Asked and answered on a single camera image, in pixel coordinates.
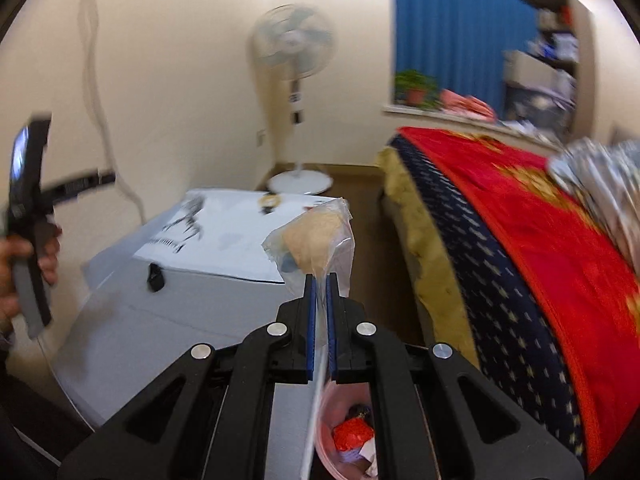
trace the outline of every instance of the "white mat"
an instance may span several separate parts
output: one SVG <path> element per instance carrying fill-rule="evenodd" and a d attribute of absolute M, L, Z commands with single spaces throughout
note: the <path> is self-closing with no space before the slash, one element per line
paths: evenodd
<path fill-rule="evenodd" d="M 263 192 L 192 189 L 182 207 L 135 257 L 169 269 L 183 269 L 244 280 L 283 283 L 275 263 L 262 250 L 274 229 L 331 200 L 323 196 L 280 195 L 273 212 L 262 213 Z"/>

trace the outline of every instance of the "pink trash can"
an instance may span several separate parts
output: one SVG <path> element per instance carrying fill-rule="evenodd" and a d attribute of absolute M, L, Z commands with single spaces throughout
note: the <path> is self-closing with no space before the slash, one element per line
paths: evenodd
<path fill-rule="evenodd" d="M 332 437 L 332 429 L 344 421 L 349 408 L 354 404 L 371 406 L 367 383 L 336 384 L 330 381 L 326 384 L 316 426 L 316 452 L 322 465 L 336 480 L 369 478 L 353 464 L 340 461 Z"/>

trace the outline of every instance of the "hand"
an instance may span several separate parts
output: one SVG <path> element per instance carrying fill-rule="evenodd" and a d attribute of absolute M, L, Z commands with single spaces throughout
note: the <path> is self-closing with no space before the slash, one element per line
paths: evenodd
<path fill-rule="evenodd" d="M 54 237 L 45 245 L 46 255 L 38 260 L 42 275 L 49 285 L 55 285 L 58 281 L 58 253 L 60 252 L 58 237 L 61 234 L 62 229 L 58 227 Z M 20 304 L 11 276 L 11 259 L 27 258 L 31 253 L 33 253 L 32 245 L 23 238 L 17 236 L 0 238 L 0 317 L 4 314 L 4 317 L 11 319 L 20 314 Z"/>

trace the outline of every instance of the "white round fan base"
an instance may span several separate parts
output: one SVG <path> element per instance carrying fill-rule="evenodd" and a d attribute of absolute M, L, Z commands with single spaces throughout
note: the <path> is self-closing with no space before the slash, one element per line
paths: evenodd
<path fill-rule="evenodd" d="M 272 193 L 317 195 L 326 191 L 334 180 L 320 171 L 285 171 L 269 179 L 267 188 Z"/>

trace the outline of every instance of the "window sill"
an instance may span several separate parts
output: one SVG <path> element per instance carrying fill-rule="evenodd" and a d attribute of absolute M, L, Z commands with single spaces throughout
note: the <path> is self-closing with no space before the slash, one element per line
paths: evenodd
<path fill-rule="evenodd" d="M 468 117 L 461 117 L 452 114 L 447 114 L 445 112 L 436 112 L 433 110 L 420 110 L 418 108 L 412 108 L 404 105 L 383 105 L 382 111 L 385 113 L 391 114 L 404 114 L 410 116 L 418 116 L 425 117 L 431 119 L 437 119 L 439 121 L 444 121 L 453 124 L 467 124 L 469 126 L 474 126 L 476 128 L 482 128 L 482 130 L 488 130 L 489 132 L 495 132 L 498 134 L 508 135 L 511 137 L 516 137 L 517 139 L 526 140 L 528 142 L 532 142 L 533 144 L 537 144 L 539 146 L 544 146 L 545 148 L 549 148 L 552 150 L 561 150 L 561 146 L 556 146 L 551 144 L 550 142 L 545 142 L 544 140 L 539 140 L 535 137 L 530 137 L 525 134 L 521 134 L 516 130 L 512 130 L 506 126 L 502 126 L 501 124 L 495 123 L 487 123 L 485 121 L 478 121 L 475 119 L 470 119 Z"/>

